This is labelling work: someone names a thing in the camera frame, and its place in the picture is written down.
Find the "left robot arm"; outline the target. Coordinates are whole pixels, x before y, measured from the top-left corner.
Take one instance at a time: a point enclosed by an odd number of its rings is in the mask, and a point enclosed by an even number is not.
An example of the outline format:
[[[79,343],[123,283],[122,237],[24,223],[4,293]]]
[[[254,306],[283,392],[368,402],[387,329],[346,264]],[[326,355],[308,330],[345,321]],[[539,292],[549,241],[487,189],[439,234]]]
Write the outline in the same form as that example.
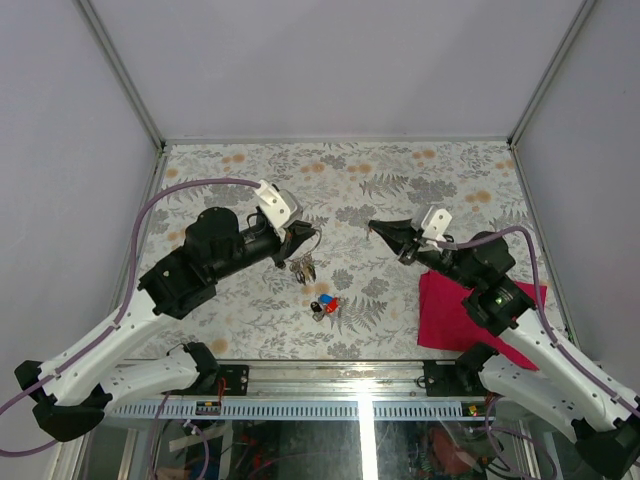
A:
[[[67,442],[93,430],[122,405],[160,393],[204,395],[217,389],[220,366],[202,342],[183,343],[160,359],[133,366],[121,362],[211,300],[220,280],[267,258],[282,268],[317,232],[310,223],[295,220],[278,233],[261,210],[253,215],[255,223],[241,229],[227,208],[203,211],[187,227],[184,244],[141,277],[120,310],[58,357],[27,360],[16,368],[44,432]]]

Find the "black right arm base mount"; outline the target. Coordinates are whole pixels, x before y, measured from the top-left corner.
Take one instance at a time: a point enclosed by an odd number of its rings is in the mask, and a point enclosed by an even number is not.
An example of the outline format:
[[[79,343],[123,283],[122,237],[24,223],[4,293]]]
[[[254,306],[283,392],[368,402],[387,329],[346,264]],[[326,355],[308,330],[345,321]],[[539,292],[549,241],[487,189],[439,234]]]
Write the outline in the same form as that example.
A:
[[[495,380],[514,366],[497,349],[479,342],[454,360],[424,360],[415,384],[428,397],[486,397]]]

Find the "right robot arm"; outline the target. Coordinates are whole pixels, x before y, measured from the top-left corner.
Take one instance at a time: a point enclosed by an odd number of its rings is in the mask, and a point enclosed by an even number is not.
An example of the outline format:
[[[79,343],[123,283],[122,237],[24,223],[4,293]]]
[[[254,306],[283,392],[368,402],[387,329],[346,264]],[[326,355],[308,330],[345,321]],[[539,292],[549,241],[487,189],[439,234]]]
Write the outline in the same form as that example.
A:
[[[515,265],[504,239],[524,228],[482,231],[465,243],[446,234],[450,216],[438,210],[420,225],[407,219],[371,220],[398,260],[418,262],[454,281],[470,294],[462,305],[469,318],[534,364],[517,366],[478,343],[456,369],[467,394],[486,390],[511,400],[545,420],[576,448],[599,475],[621,479],[639,459],[639,395],[587,357],[547,320],[541,288],[528,295],[508,275]]]

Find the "large metal keyring with clips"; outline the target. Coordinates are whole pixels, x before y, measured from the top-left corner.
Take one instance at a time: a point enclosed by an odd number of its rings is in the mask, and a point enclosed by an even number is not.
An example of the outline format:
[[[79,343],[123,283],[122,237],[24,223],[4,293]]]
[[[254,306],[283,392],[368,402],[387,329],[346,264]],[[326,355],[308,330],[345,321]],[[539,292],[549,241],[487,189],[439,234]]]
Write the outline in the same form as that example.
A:
[[[288,260],[288,263],[290,272],[299,284],[308,285],[316,281],[317,274],[313,253]]]

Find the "red tagged key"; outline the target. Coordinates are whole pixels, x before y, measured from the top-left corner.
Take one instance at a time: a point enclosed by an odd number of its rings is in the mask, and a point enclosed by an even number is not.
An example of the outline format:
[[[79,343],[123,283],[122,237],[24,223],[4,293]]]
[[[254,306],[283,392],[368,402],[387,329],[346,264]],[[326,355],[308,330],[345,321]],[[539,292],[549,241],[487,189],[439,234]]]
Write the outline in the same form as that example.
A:
[[[319,322],[326,316],[337,314],[340,310],[340,302],[336,297],[320,297],[317,301],[310,304],[312,318]]]

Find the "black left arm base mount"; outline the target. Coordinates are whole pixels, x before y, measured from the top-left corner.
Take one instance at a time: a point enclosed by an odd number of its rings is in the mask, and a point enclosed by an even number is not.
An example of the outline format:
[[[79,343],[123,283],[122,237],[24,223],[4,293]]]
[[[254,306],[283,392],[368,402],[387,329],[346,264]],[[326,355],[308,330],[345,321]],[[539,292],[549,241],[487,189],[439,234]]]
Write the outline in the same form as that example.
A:
[[[185,351],[196,364],[196,380],[186,388],[188,394],[246,396],[250,367],[246,364],[221,364],[203,343],[191,342]]]

